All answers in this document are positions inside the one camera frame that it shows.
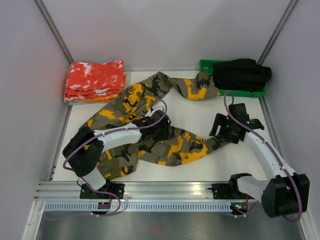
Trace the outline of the black trousers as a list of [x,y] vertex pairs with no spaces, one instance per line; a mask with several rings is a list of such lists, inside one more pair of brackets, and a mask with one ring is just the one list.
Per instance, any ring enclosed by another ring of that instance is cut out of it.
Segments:
[[239,58],[213,65],[215,86],[220,90],[260,92],[272,78],[272,69],[255,60]]

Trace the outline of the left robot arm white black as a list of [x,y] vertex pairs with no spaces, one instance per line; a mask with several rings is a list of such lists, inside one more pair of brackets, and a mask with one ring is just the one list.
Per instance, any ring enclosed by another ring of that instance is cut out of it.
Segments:
[[158,108],[149,111],[142,119],[108,130],[82,127],[62,150],[65,157],[63,168],[73,171],[85,180],[91,193],[97,198],[105,198],[109,193],[109,186],[97,167],[101,154],[119,146],[137,144],[144,140],[167,139],[170,125],[167,114]]

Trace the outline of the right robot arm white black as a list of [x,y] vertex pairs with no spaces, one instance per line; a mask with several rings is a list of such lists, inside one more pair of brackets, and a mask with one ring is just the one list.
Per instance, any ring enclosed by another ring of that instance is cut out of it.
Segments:
[[216,114],[210,136],[222,137],[233,144],[243,142],[258,160],[267,182],[257,180],[250,173],[233,174],[222,192],[212,186],[214,198],[249,197],[260,202],[270,218],[296,214],[299,220],[308,207],[309,178],[285,162],[268,140],[261,121],[250,118],[244,103],[230,104],[226,111],[227,115]]

